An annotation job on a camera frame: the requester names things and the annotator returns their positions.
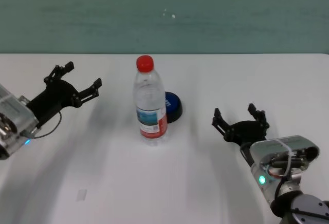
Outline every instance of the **water bottle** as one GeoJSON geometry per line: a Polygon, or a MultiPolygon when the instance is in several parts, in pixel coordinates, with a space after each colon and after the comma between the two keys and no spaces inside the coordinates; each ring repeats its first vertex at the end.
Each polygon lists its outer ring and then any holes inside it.
{"type": "Polygon", "coordinates": [[[157,145],[167,131],[166,93],[152,57],[140,56],[134,83],[139,129],[149,145],[157,145]]]}

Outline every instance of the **green wall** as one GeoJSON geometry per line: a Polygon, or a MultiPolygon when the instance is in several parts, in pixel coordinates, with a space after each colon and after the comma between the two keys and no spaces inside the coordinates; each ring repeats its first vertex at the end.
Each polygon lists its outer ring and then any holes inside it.
{"type": "Polygon", "coordinates": [[[0,52],[329,53],[329,0],[0,0],[0,52]]]}

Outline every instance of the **cable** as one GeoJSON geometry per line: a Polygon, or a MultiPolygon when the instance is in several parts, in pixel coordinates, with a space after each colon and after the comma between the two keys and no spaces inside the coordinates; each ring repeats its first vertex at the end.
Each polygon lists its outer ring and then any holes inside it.
{"type": "Polygon", "coordinates": [[[291,150],[291,148],[285,144],[284,142],[280,141],[279,139],[276,139],[275,141],[277,141],[278,143],[280,143],[283,147],[286,147],[286,149],[288,150],[288,165],[286,168],[286,172],[284,173],[283,177],[281,178],[277,188],[276,188],[276,192],[274,194],[274,199],[276,200],[278,195],[279,195],[279,191],[281,186],[283,185],[284,182],[288,181],[288,174],[291,171],[291,156],[293,155],[293,151],[291,150]]]}
{"type": "Polygon", "coordinates": [[[60,111],[58,113],[60,115],[60,120],[58,121],[57,125],[55,126],[55,128],[53,130],[51,130],[50,132],[48,132],[48,133],[46,133],[44,135],[38,136],[38,137],[31,137],[31,138],[27,137],[27,138],[29,138],[29,139],[37,139],[37,138],[43,138],[43,137],[46,137],[46,136],[52,134],[57,129],[57,127],[60,125],[60,123],[62,121],[62,113],[60,111]]]}

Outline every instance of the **blue lid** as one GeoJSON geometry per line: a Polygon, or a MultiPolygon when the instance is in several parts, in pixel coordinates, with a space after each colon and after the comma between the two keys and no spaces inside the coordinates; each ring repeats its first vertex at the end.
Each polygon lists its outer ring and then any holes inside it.
{"type": "Polygon", "coordinates": [[[178,120],[182,114],[180,99],[174,93],[166,92],[166,110],[168,123],[178,120]]]}

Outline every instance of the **white tabletop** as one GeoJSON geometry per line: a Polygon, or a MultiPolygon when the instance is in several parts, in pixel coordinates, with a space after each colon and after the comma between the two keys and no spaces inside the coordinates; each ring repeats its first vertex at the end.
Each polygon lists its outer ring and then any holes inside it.
{"type": "MultiPolygon", "coordinates": [[[[165,89],[183,102],[167,143],[141,142],[132,88],[136,55],[0,55],[0,83],[35,97],[54,65],[77,90],[101,77],[100,97],[62,111],[50,136],[0,162],[0,219],[14,224],[279,223],[241,157],[211,126],[266,111],[267,138],[302,135],[320,149],[304,193],[329,200],[329,57],[323,54],[154,55],[165,89]]],[[[55,116],[40,135],[51,130],[55,116]]]]}

